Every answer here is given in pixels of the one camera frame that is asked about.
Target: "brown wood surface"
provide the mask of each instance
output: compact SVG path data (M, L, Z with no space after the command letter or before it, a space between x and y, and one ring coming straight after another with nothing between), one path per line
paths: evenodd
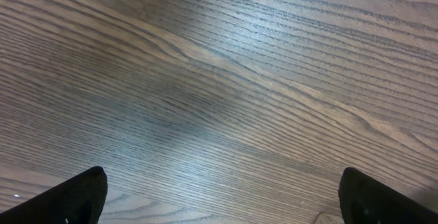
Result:
M312 223L339 215L347 166L428 203L437 18L438 0L0 0L2 210L55 185L28 173L94 165L132 223L150 199L190 212L149 223Z

